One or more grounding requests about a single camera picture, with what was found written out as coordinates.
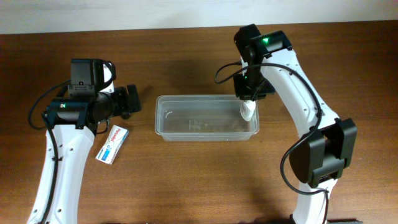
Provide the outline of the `white bottle clear cap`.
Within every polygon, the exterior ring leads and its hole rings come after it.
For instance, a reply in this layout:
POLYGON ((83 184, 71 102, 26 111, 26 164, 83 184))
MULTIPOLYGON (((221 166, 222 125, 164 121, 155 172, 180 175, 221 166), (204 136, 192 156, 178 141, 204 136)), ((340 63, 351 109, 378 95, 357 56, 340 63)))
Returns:
POLYGON ((240 113, 245 121, 250 121, 254 115, 256 109, 256 102, 246 100, 241 102, 240 113))

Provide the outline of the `white blue toothpaste box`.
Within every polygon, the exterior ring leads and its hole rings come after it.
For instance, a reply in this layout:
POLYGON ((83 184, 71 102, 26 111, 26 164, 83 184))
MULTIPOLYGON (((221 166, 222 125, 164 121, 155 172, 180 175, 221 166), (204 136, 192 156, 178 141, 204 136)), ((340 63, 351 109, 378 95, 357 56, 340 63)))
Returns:
POLYGON ((96 160, 111 165, 128 134, 127 129, 114 125, 103 147, 97 153, 96 160))

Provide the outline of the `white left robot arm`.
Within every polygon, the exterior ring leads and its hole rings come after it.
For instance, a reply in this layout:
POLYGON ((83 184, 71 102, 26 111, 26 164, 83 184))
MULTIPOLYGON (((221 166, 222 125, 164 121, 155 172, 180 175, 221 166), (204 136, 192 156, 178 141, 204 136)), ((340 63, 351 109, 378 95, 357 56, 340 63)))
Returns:
POLYGON ((52 87, 42 112, 45 162, 28 223, 76 223, 86 160, 98 126, 141 110, 134 84, 115 87, 116 67, 98 58, 73 58, 70 79, 52 87))

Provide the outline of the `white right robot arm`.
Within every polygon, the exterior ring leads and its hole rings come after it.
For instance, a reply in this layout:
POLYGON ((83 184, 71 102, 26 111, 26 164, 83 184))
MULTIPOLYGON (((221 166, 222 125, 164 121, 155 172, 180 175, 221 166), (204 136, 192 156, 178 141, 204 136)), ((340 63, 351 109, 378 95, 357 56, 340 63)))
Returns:
POLYGON ((353 155, 358 129, 352 119, 340 117, 322 100, 302 70, 283 31, 262 35, 254 25, 234 35, 242 69, 234 73, 234 90, 242 101, 241 115, 252 118, 256 101, 277 93, 298 132, 299 139, 282 156, 280 174, 288 162, 299 187, 296 208, 286 223, 326 223, 331 191, 353 155))

